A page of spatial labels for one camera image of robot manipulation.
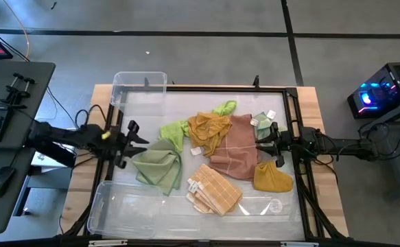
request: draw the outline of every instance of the wooden table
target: wooden table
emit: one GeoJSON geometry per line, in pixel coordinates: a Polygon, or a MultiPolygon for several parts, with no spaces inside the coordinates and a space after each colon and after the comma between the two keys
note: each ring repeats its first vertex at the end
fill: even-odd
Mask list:
{"type": "MultiPolygon", "coordinates": [[[[96,84],[91,98],[91,105],[99,104],[104,112],[108,111],[108,102],[110,100],[112,86],[110,84],[96,84]]],[[[316,89],[314,87],[297,87],[299,104],[301,107],[301,115],[303,118],[303,125],[320,128],[325,132],[323,127],[322,115],[318,105],[316,89]]],[[[114,114],[113,123],[115,123],[117,114],[114,114]]],[[[89,123],[99,124],[104,126],[104,120],[98,109],[92,111],[89,123]]],[[[88,158],[87,156],[79,157],[77,162],[88,158]]],[[[62,211],[61,225],[64,231],[71,228],[73,223],[80,217],[81,213],[89,204],[91,187],[95,175],[97,160],[94,159],[74,169],[73,175],[69,185],[69,191],[62,211]]],[[[349,235],[344,220],[344,213],[336,178],[332,171],[325,166],[312,165],[313,176],[316,184],[316,193],[318,203],[322,210],[325,212],[329,220],[336,226],[336,228],[343,234],[349,235]]],[[[102,174],[102,179],[105,177],[105,171],[102,174]]],[[[311,231],[316,235],[316,227],[314,224],[314,215],[309,209],[309,218],[311,231]]]]}

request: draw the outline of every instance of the black desk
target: black desk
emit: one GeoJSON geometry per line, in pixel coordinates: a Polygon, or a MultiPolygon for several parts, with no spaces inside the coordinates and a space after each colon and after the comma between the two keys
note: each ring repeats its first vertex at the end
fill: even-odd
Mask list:
{"type": "MultiPolygon", "coordinates": [[[[31,85],[29,89],[31,97],[24,99],[22,103],[27,106],[24,111],[31,117],[35,117],[54,69],[55,64],[48,62],[0,61],[0,97],[6,96],[5,85],[9,85],[12,82],[12,74],[14,72],[33,78],[36,84],[34,86],[31,85]]],[[[11,140],[19,142],[19,139],[23,138],[24,133],[27,132],[31,122],[32,120],[22,113],[14,112],[2,142],[4,144],[11,140]]],[[[16,151],[17,149],[0,148],[0,168],[11,163],[16,151]]],[[[0,198],[0,233],[4,232],[8,226],[12,210],[29,171],[34,153],[35,150],[33,149],[23,148],[12,165],[16,168],[16,173],[12,178],[7,193],[0,198]]]]}

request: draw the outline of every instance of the green cloth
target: green cloth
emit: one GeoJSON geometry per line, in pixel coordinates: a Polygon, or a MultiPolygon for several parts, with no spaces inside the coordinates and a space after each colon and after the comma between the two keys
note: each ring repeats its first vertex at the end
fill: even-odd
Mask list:
{"type": "Polygon", "coordinates": [[[175,121],[160,128],[160,139],[168,139],[178,153],[183,152],[183,121],[175,121]]]}
{"type": "Polygon", "coordinates": [[[212,113],[218,114],[220,117],[230,115],[236,108],[236,100],[228,100],[226,103],[214,108],[212,113]]]}
{"type": "MultiPolygon", "coordinates": [[[[254,116],[253,119],[257,120],[257,126],[256,126],[256,140],[260,140],[263,138],[266,138],[270,135],[270,126],[273,122],[272,119],[269,119],[267,115],[262,112],[259,113],[258,115],[254,116]]],[[[261,146],[269,146],[272,145],[271,143],[261,143],[261,146]]]]}
{"type": "Polygon", "coordinates": [[[136,176],[138,181],[160,187],[166,196],[172,188],[180,189],[181,157],[169,140],[158,140],[132,163],[139,170],[136,176]]]}
{"type": "Polygon", "coordinates": [[[189,122],[187,120],[180,121],[181,130],[186,137],[189,137],[189,122]]]}
{"type": "MultiPolygon", "coordinates": [[[[214,108],[212,113],[220,117],[230,115],[236,108],[236,100],[228,100],[226,103],[214,108]]],[[[174,144],[178,153],[183,152],[183,135],[189,137],[189,124],[187,120],[175,121],[160,128],[158,139],[168,139],[174,144]]]]}

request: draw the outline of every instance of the pink cloth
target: pink cloth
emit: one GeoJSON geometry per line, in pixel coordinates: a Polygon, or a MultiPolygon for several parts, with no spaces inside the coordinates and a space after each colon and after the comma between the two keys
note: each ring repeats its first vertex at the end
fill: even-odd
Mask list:
{"type": "Polygon", "coordinates": [[[234,178],[247,179],[255,174],[259,163],[252,116],[230,116],[232,126],[211,156],[209,166],[234,178]]]}

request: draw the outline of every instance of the computer mouse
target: computer mouse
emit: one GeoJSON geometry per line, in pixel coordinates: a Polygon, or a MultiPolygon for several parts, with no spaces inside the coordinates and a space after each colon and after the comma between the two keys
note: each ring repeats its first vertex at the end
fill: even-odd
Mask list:
{"type": "Polygon", "coordinates": [[[9,166],[0,168],[0,197],[4,196],[6,193],[9,182],[12,180],[14,173],[15,168],[9,166]]]}

